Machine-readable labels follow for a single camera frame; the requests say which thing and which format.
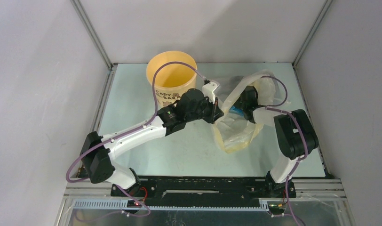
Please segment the blue plastic trash bag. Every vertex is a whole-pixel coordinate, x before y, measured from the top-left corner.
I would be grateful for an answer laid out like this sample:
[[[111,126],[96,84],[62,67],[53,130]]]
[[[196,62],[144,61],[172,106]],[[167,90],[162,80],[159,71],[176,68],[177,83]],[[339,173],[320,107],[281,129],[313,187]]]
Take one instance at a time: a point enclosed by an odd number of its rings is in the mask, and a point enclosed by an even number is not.
[[[242,110],[236,108],[235,106],[232,106],[230,109],[229,109],[229,113],[233,113],[233,114],[237,114],[237,115],[240,115],[240,116],[244,116],[244,113]]]

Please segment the translucent yellowish plastic bag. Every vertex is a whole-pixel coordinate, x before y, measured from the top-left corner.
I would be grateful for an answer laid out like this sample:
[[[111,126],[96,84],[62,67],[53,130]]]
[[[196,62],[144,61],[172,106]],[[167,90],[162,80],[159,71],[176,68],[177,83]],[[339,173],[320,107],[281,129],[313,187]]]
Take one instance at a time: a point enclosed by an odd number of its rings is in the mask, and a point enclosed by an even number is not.
[[[248,147],[265,125],[274,125],[275,113],[269,113],[265,106],[289,105],[288,90],[270,70],[264,69],[248,76],[219,77],[214,79],[219,87],[214,93],[218,106],[224,115],[212,126],[215,144],[224,152],[232,153]],[[247,120],[240,111],[233,109],[241,93],[250,86],[257,91],[259,105],[257,122]]]

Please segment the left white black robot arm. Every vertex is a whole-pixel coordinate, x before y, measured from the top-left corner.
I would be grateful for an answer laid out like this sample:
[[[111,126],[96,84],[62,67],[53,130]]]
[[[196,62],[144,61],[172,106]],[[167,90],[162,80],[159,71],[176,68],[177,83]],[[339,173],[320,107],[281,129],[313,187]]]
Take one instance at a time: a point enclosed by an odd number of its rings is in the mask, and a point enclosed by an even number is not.
[[[223,116],[215,89],[208,84],[202,90],[190,89],[181,98],[158,110],[148,121],[129,130],[100,136],[87,135],[80,153],[82,164],[92,184],[110,182],[129,196],[140,191],[140,180],[132,168],[114,166],[114,160],[132,148],[148,141],[169,136],[185,128],[189,122],[204,120],[214,124]]]

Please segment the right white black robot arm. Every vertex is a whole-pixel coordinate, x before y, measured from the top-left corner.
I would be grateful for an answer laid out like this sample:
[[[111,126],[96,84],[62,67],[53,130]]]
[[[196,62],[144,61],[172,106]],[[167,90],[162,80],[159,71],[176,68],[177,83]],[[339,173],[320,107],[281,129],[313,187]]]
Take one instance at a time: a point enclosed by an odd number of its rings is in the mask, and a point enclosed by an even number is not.
[[[289,193],[290,181],[299,164],[319,145],[317,134],[303,109],[287,112],[258,104],[258,92],[247,86],[234,104],[245,119],[275,128],[281,151],[277,163],[268,171],[264,186],[257,191],[267,197]]]

